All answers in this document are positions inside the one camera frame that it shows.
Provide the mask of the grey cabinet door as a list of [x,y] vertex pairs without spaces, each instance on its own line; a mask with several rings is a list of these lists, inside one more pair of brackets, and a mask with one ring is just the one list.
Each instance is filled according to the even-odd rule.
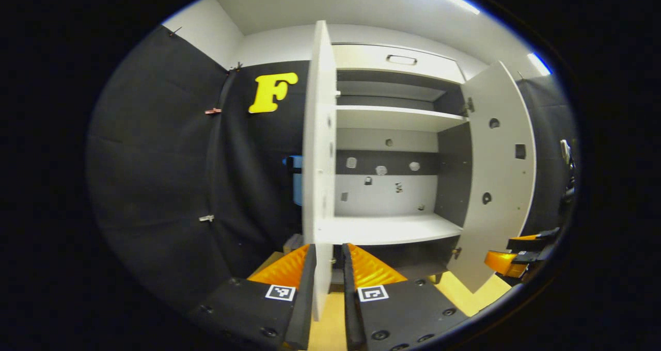
[[471,177],[460,254],[449,271],[476,292],[494,271],[489,251],[506,250],[529,216],[535,190],[536,143],[526,102],[502,61],[461,85],[468,104]]
[[316,266],[312,281],[312,320],[323,317],[332,278],[333,243],[324,229],[335,217],[337,148],[337,64],[327,23],[314,27],[304,109],[303,231]]

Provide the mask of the thin white cabinet shelf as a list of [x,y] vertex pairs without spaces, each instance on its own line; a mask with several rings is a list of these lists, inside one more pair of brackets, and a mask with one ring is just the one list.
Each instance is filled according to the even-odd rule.
[[385,106],[337,106],[337,127],[437,133],[469,122],[469,118],[425,109]]

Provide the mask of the thick white cabinet shelf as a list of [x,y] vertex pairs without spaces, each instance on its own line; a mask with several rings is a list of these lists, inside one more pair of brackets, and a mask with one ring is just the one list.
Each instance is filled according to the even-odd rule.
[[436,214],[385,217],[333,217],[318,221],[312,242],[342,245],[394,245],[461,235],[463,229]]

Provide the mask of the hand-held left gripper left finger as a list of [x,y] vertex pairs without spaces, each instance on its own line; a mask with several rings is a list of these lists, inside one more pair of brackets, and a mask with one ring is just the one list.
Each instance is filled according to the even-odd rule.
[[189,311],[220,351],[307,349],[317,255],[306,244],[247,279],[230,278]]

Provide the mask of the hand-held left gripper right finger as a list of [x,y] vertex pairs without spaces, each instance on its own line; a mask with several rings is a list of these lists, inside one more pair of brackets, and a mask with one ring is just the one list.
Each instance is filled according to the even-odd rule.
[[407,278],[353,244],[342,256],[349,351],[423,351],[468,319],[433,281]]

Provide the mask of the grey cabinet drawer front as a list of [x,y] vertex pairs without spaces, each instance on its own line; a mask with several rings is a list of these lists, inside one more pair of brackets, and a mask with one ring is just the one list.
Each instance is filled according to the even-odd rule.
[[394,46],[333,44],[339,70],[403,73],[463,84],[466,79],[458,63],[434,53]]

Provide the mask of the grey double-door shoe cabinet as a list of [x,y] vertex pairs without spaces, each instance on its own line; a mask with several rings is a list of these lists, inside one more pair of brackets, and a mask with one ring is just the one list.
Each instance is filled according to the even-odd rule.
[[[461,85],[412,74],[337,68],[337,106],[425,109],[468,118]],[[436,214],[462,227],[471,183],[469,123],[436,134],[337,127],[336,158],[335,217]],[[459,239],[359,246],[407,278],[439,282],[460,251]]]

